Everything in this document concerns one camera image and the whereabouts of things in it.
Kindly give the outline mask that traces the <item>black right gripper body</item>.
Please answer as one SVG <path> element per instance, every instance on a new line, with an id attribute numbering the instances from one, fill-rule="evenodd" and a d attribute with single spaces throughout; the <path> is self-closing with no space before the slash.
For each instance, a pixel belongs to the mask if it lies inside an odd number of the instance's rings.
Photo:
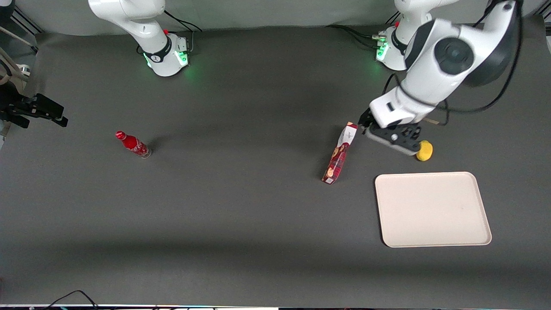
<path id="1" fill-rule="evenodd" d="M 27 97 L 20 94 L 13 84 L 2 84 L 0 86 L 0 119 L 27 129 L 30 121 L 23 115 L 30 114 L 30 105 L 34 100 L 36 100 L 36 96 Z"/>

